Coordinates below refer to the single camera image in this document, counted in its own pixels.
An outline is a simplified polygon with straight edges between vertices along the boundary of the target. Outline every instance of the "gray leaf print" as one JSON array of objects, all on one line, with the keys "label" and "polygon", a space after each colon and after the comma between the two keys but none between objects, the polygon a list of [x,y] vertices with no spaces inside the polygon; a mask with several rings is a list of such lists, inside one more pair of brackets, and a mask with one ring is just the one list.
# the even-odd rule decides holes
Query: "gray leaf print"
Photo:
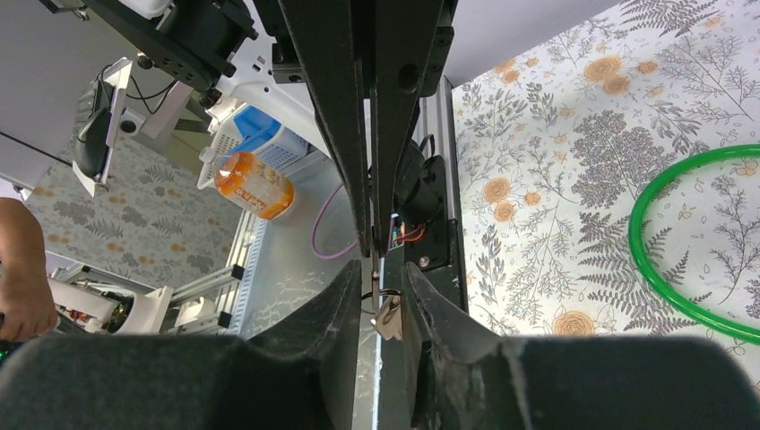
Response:
[{"label": "gray leaf print", "polygon": [[575,131],[583,138],[575,141],[570,151],[587,168],[571,190],[590,208],[609,208],[625,192],[635,201],[643,188],[676,159],[675,154],[665,154],[654,144],[649,130],[626,130],[624,115],[611,110],[587,116]]},{"label": "gray leaf print", "polygon": [[553,39],[546,42],[547,52],[551,56],[552,63],[562,63],[570,60],[573,66],[578,65],[578,60],[586,57],[592,50],[593,36],[584,37],[581,34],[582,26],[573,27],[557,34]]},{"label": "gray leaf print", "polygon": [[721,175],[710,184],[725,201],[715,206],[715,212],[727,222],[715,227],[714,232],[725,236],[731,243],[731,251],[711,249],[710,254],[723,264],[726,279],[730,282],[729,294],[719,304],[731,297],[744,271],[755,271],[760,266],[760,244],[756,233],[760,231],[760,218],[747,219],[747,197],[737,187],[734,178]]},{"label": "gray leaf print", "polygon": [[511,91],[505,92],[501,88],[496,93],[489,95],[484,103],[488,107],[486,112],[468,118],[464,124],[471,128],[476,136],[488,137],[491,141],[509,131],[512,123],[528,107],[525,100],[519,99]]},{"label": "gray leaf print", "polygon": [[672,139],[672,146],[679,154],[696,155],[709,148],[702,141],[693,141],[689,135],[697,136],[699,121],[683,116],[684,109],[673,103],[658,100],[654,105],[647,104],[657,112],[652,117],[651,127],[661,138]]},{"label": "gray leaf print", "polygon": [[149,168],[145,169],[145,173],[150,175],[151,178],[153,178],[154,181],[161,181],[161,182],[174,182],[174,174],[171,173],[171,171],[166,168],[165,166],[150,166]]},{"label": "gray leaf print", "polygon": [[211,272],[214,265],[213,259],[205,255],[188,255],[186,261],[191,267],[197,269],[201,273]]},{"label": "gray leaf print", "polygon": [[137,260],[134,259],[134,255],[132,253],[126,253],[121,256],[121,261],[124,262],[129,267],[138,267],[140,266],[140,263],[137,262]]},{"label": "gray leaf print", "polygon": [[480,95],[479,83],[465,83],[462,86],[462,101],[464,106],[469,107],[472,112],[480,108],[483,102],[483,96]]},{"label": "gray leaf print", "polygon": [[153,222],[151,225],[167,236],[182,234],[182,226],[174,219],[162,218]]},{"label": "gray leaf print", "polygon": [[102,237],[104,239],[118,239],[124,237],[124,230],[121,226],[118,226],[114,221],[105,221],[104,219],[98,219],[84,226],[87,231],[93,235]]},{"label": "gray leaf print", "polygon": [[589,27],[589,33],[599,32],[606,39],[625,39],[628,30],[620,29],[617,22],[612,22],[609,17],[590,18],[586,23]]},{"label": "gray leaf print", "polygon": [[[741,111],[738,115],[752,119],[742,107],[742,103],[745,99],[757,96],[756,81],[749,79],[743,67],[731,69],[740,52],[741,39],[735,36],[717,38],[714,45],[703,47],[700,47],[700,43],[694,37],[684,36],[663,49],[657,54],[662,63],[662,73],[674,80],[686,82],[683,89],[687,94],[702,99],[724,98]],[[709,112],[705,113],[711,120],[714,115],[731,115],[727,111],[723,113],[724,110],[713,111],[711,115]]]},{"label": "gray leaf print", "polygon": [[[610,222],[609,214],[602,217],[598,212],[581,213],[580,216],[583,225],[580,242],[591,245],[579,254],[591,256],[581,260],[578,265],[597,271],[578,279],[603,287],[587,294],[590,300],[609,303],[628,315],[631,321],[623,331],[646,329],[651,334],[663,335],[696,325],[694,321],[676,316],[673,308],[653,293],[639,274],[627,246],[629,217]],[[661,261],[658,253],[665,249],[665,240],[670,231],[671,228],[665,228],[647,240],[646,250],[654,262]],[[665,276],[672,280],[683,279],[687,262],[688,252],[676,267],[665,271]]]},{"label": "gray leaf print", "polygon": [[124,208],[124,214],[121,216],[121,219],[137,227],[146,227],[148,225],[148,220],[137,209],[131,206]]},{"label": "gray leaf print", "polygon": [[53,210],[80,226],[87,224],[90,218],[95,216],[95,210],[92,207],[81,203],[56,202]]},{"label": "gray leaf print", "polygon": [[548,129],[557,123],[557,108],[554,106],[554,94],[551,92],[541,92],[543,87],[540,83],[528,83],[528,102],[531,103],[531,114],[533,119],[544,123]]},{"label": "gray leaf print", "polygon": [[496,226],[491,224],[481,238],[486,252],[476,262],[482,278],[479,281],[480,295],[489,305],[498,305],[496,290],[506,278],[504,260],[501,254],[501,241],[497,238]]},{"label": "gray leaf print", "polygon": [[[531,239],[522,250],[522,265],[515,265],[506,282],[509,292],[506,311],[531,324],[542,315],[541,297],[569,298],[574,293],[574,281],[558,257],[567,256],[572,224],[557,217],[559,203],[549,210],[540,210],[535,217],[521,225],[522,232],[530,233]],[[537,236],[532,234],[534,223],[550,218],[548,231]]]},{"label": "gray leaf print", "polygon": [[486,313],[487,324],[488,327],[493,331],[494,333],[498,334],[499,336],[514,336],[520,334],[520,332],[517,330],[517,328],[514,326],[513,322],[509,322],[506,319],[506,315],[503,315],[501,318],[496,318],[488,309],[481,305],[475,305],[478,308],[480,308],[481,311]]},{"label": "gray leaf print", "polygon": [[676,37],[691,31],[701,20],[715,15],[718,0],[626,0],[621,3],[624,24],[635,23],[629,31],[662,29],[660,36],[676,31]]},{"label": "gray leaf print", "polygon": [[744,289],[752,295],[752,303],[745,306],[747,315],[760,320],[760,279],[750,279],[749,286]]}]

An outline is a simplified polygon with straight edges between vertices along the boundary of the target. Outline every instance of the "orange flower print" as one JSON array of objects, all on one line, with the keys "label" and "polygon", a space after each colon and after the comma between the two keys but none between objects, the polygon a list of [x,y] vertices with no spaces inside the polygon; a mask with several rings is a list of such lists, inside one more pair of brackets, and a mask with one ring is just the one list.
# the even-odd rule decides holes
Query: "orange flower print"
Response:
[{"label": "orange flower print", "polygon": [[556,336],[593,336],[594,321],[583,312],[569,311],[559,315],[552,324]]},{"label": "orange flower print", "polygon": [[692,217],[692,211],[696,209],[696,206],[688,207],[686,203],[682,206],[681,211],[678,213],[678,220],[690,219]]},{"label": "orange flower print", "polygon": [[712,29],[715,27],[719,27],[721,23],[723,22],[723,19],[720,16],[713,16],[707,22],[704,23],[704,26],[708,29]]},{"label": "orange flower print", "polygon": [[647,74],[647,73],[652,73],[655,70],[657,70],[657,66],[658,66],[657,62],[647,61],[644,63],[639,63],[639,66],[636,67],[636,70],[638,70],[639,73],[641,74]]},{"label": "orange flower print", "polygon": [[501,82],[508,85],[510,83],[517,82],[517,78],[519,77],[520,77],[520,72],[516,70],[510,70],[509,72],[501,75]]},{"label": "orange flower print", "polygon": [[501,201],[497,204],[497,207],[494,209],[494,219],[498,222],[507,222],[514,219],[514,214],[517,212],[517,210],[514,208],[514,205],[510,202]]},{"label": "orange flower print", "polygon": [[662,85],[658,85],[658,86],[652,88],[651,90],[647,91],[646,97],[648,97],[650,99],[652,97],[657,97],[660,94],[662,94],[663,91],[665,91],[665,87],[663,87]]},{"label": "orange flower print", "polygon": [[515,63],[516,61],[514,60],[514,58],[510,58],[504,61],[502,64],[494,67],[494,73],[501,74],[501,73],[509,72],[514,67]]},{"label": "orange flower print", "polygon": [[757,161],[749,160],[744,162],[744,166],[737,168],[737,175],[739,176],[754,176],[757,170]]},{"label": "orange flower print", "polygon": [[540,203],[541,196],[540,194],[536,192],[527,193],[524,197],[524,200],[525,200],[525,204],[527,204],[528,206],[535,206]]},{"label": "orange flower print", "polygon": [[559,109],[559,115],[563,118],[569,118],[570,116],[575,115],[575,111],[572,110],[570,107],[562,107]]},{"label": "orange flower print", "polygon": [[612,79],[607,79],[604,82],[604,92],[608,93],[609,95],[617,96],[618,94],[622,94],[626,91],[628,91],[628,87],[631,85],[631,82],[626,78],[625,76],[615,76]]},{"label": "orange flower print", "polygon": [[614,77],[622,66],[623,60],[619,56],[605,56],[589,63],[583,75],[591,82],[599,82]]},{"label": "orange flower print", "polygon": [[509,189],[509,181],[506,178],[498,177],[488,181],[486,186],[483,187],[483,199],[489,203],[504,200],[506,195],[509,194]]}]

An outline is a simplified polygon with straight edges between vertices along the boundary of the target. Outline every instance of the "black cable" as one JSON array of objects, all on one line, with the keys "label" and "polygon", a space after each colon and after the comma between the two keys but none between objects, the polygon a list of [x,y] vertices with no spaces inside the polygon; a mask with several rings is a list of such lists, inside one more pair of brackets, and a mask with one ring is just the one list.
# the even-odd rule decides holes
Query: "black cable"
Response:
[{"label": "black cable", "polygon": [[[134,87],[135,87],[135,88],[137,88],[137,80],[134,78],[134,76],[129,76],[129,79],[130,79],[130,80],[132,80],[132,83],[134,83]],[[151,96],[148,96],[148,97],[135,97],[135,96],[133,96],[132,94],[127,94],[126,96],[127,96],[129,99],[132,99],[132,100],[151,100],[151,99],[155,99],[155,98],[157,98],[158,96],[162,96],[162,95],[163,95],[165,92],[167,92],[168,90],[171,90],[171,87],[172,87],[172,86],[174,86],[174,84],[175,84],[175,83],[177,83],[177,80],[174,80],[174,81],[172,81],[172,82],[171,82],[169,85],[167,85],[167,86],[166,86],[166,87],[165,87],[163,90],[161,90],[161,91],[159,91],[159,92],[157,92],[157,93],[155,93],[155,94],[153,94],[153,95],[151,95]]]},{"label": "black cable", "polygon": [[428,142],[430,142],[430,158],[432,158],[436,155],[436,138],[433,134],[428,134],[422,139],[422,142],[419,143],[419,151],[425,152],[425,147],[428,146]]},{"label": "black cable", "polygon": [[145,101],[145,100],[147,100],[148,98],[146,98],[145,96],[143,96],[143,92],[140,90],[140,85],[138,85],[138,84],[137,84],[137,80],[136,80],[136,79],[135,79],[133,76],[130,76],[130,78],[132,79],[132,83],[134,83],[134,87],[137,89],[137,94],[140,94],[140,98],[139,98],[139,100],[141,100],[141,101],[142,101],[142,103],[145,105],[145,108],[146,108],[146,109],[148,109],[148,113],[150,113],[151,115],[155,115],[155,114],[156,114],[156,112],[158,112],[158,111],[159,111],[159,109],[161,109],[161,107],[162,107],[162,106],[164,106],[164,101],[166,101],[166,97],[168,96],[168,91],[169,91],[169,89],[171,89],[172,85],[174,85],[175,83],[177,83],[177,81],[174,81],[174,82],[172,82],[172,83],[171,83],[171,84],[170,84],[170,85],[169,85],[169,86],[168,86],[168,87],[167,87],[167,88],[164,90],[164,97],[163,97],[163,98],[161,99],[161,101],[159,102],[159,105],[156,107],[156,110],[151,110],[151,107],[150,107],[150,106],[148,106],[148,102],[147,102],[147,101]]},{"label": "black cable", "polygon": [[14,141],[14,142],[20,144],[21,146],[25,146],[25,147],[29,148],[30,150],[33,150],[33,151],[39,152],[42,155],[48,156],[51,159],[54,159],[55,161],[57,161],[57,162],[59,162],[61,164],[66,164],[68,167],[72,167],[72,163],[66,161],[65,159],[61,159],[59,157],[56,157],[55,155],[53,155],[53,154],[51,154],[49,152],[45,152],[45,151],[41,150],[40,148],[35,148],[35,147],[29,145],[28,143],[20,140],[20,139],[16,139],[15,137],[11,136],[8,133],[0,132],[0,136],[3,136],[5,139]]},{"label": "black cable", "polygon": [[[108,69],[110,66],[112,66],[112,65],[113,65],[113,64],[108,64],[108,65],[106,65],[105,67],[103,67],[103,70],[101,70],[101,71],[100,71],[100,74],[98,75],[98,80],[100,81],[100,86],[102,86],[102,87],[103,87],[103,90],[104,90],[104,91],[106,90],[106,82],[103,80],[103,74],[104,74],[104,73],[106,72],[106,70],[107,70],[107,69]],[[111,102],[111,100],[113,100],[113,98],[114,98],[114,91],[115,91],[115,89],[114,89],[113,87],[111,87],[111,93],[110,93],[110,94],[108,94],[108,103],[110,103],[110,102]]]},{"label": "black cable", "polygon": [[[98,75],[98,79],[100,80],[100,84],[103,86],[104,89],[106,88],[106,83],[105,83],[105,81],[103,81],[103,74],[112,65],[113,64],[109,64],[109,65],[103,67],[103,70],[101,70],[100,74]],[[166,101],[166,97],[168,96],[169,90],[171,90],[171,87],[173,87],[174,84],[177,83],[177,80],[174,80],[174,81],[170,82],[169,85],[167,85],[166,87],[164,87],[163,90],[161,90],[161,91],[159,91],[159,92],[157,92],[155,94],[152,94],[152,95],[150,95],[148,97],[145,97],[145,96],[143,96],[143,92],[140,90],[140,84],[137,83],[137,80],[134,78],[134,76],[132,76],[130,74],[129,75],[129,79],[134,84],[134,87],[137,89],[137,94],[140,94],[140,96],[137,97],[137,96],[133,96],[131,94],[126,94],[127,98],[128,99],[132,99],[132,100],[140,100],[140,101],[142,101],[142,103],[145,105],[145,108],[148,109],[148,112],[151,115],[155,115],[155,113],[158,112],[159,109],[161,109],[161,107],[164,105],[164,101]],[[156,107],[156,110],[151,110],[151,107],[148,106],[148,102],[146,100],[155,99],[155,98],[157,98],[158,96],[161,96],[161,95],[163,95],[163,99],[161,99],[161,102],[159,102],[159,106]],[[112,90],[111,93],[108,95],[108,100],[113,100],[113,98],[114,98],[114,90]]]},{"label": "black cable", "polygon": [[[381,289],[380,290],[380,296],[400,296],[401,294],[402,294],[401,291],[399,291],[397,289],[386,288],[386,289]],[[363,302],[363,301],[367,300],[370,297],[372,297],[372,291],[370,291],[368,293],[365,293],[361,297],[361,301]],[[365,311],[364,308],[361,309],[361,312],[363,312],[365,314],[372,314],[372,315],[375,314],[374,312]]]}]

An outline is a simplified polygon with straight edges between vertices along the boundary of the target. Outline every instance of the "black metal bracket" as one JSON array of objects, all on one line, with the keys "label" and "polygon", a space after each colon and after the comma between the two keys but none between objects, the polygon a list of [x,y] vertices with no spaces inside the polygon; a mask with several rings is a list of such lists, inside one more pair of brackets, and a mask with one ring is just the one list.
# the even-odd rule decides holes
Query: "black metal bracket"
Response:
[{"label": "black metal bracket", "polygon": [[435,156],[425,162],[421,178],[435,193],[441,210],[425,226],[424,236],[404,245],[404,261],[417,264],[438,292],[467,312],[467,286],[462,256],[462,232],[457,219],[447,219],[446,161]]},{"label": "black metal bracket", "polygon": [[[401,160],[419,98],[436,92],[443,72],[456,1],[255,4],[267,34],[277,40],[274,80],[308,85],[316,122],[349,195],[362,253],[384,256]],[[382,186],[367,181],[364,99],[372,110],[371,176]]]},{"label": "black metal bracket", "polygon": [[199,91],[232,76],[229,61],[246,38],[256,39],[254,21],[240,0],[177,2],[167,19],[146,20],[119,0],[83,0],[155,66]]}]

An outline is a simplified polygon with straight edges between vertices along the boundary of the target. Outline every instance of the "purple cable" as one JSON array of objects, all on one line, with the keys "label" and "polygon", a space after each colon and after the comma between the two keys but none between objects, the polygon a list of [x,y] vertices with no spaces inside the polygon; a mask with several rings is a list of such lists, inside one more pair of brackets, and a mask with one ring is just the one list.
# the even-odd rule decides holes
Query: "purple cable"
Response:
[{"label": "purple cable", "polygon": [[336,258],[342,257],[345,254],[348,254],[353,250],[356,245],[358,245],[358,241],[354,241],[353,244],[346,247],[346,249],[339,251],[337,254],[332,255],[325,255],[319,252],[319,250],[316,249],[316,229],[319,227],[319,223],[322,221],[322,217],[324,216],[324,212],[327,211],[327,206],[330,205],[330,202],[333,201],[335,198],[335,195],[338,194],[338,192],[343,188],[343,183],[338,185],[338,188],[335,188],[335,191],[330,194],[330,197],[327,198],[327,200],[324,201],[324,204],[322,205],[322,209],[319,210],[319,213],[316,215],[316,219],[314,221],[314,228],[311,230],[311,250],[314,251],[314,255],[316,255],[318,258],[322,260],[334,260]]}]

